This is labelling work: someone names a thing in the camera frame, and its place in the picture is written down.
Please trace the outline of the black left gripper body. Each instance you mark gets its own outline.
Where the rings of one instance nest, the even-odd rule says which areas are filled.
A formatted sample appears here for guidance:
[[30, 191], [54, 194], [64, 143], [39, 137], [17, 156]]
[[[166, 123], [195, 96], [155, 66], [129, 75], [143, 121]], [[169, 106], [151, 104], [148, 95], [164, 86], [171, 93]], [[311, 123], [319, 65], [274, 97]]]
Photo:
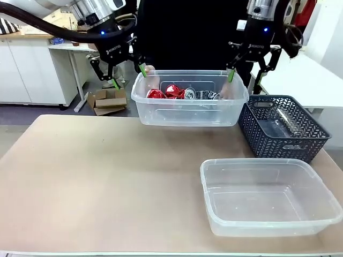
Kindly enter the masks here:
[[128, 59], [131, 35], [118, 28], [115, 22], [104, 22], [87, 31], [88, 34], [97, 34], [102, 40], [94, 43], [100, 59], [105, 63], [116, 66]]

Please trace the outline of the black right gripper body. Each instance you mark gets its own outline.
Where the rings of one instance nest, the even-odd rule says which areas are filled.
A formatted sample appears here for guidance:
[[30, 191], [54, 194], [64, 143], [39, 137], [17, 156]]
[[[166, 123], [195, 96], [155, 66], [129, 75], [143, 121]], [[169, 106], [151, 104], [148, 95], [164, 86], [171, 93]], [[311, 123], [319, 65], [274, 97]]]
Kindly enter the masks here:
[[243, 60], [258, 62], [269, 51], [274, 37], [273, 21], [248, 18], [244, 29]]

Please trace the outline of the person's left hand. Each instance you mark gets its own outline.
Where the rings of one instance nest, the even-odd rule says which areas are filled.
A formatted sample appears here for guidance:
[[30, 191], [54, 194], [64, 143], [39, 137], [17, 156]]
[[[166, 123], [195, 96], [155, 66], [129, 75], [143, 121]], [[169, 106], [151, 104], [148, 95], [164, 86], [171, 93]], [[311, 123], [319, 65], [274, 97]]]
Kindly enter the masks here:
[[221, 100], [233, 100], [235, 98], [235, 85], [232, 82], [225, 81], [219, 93]]

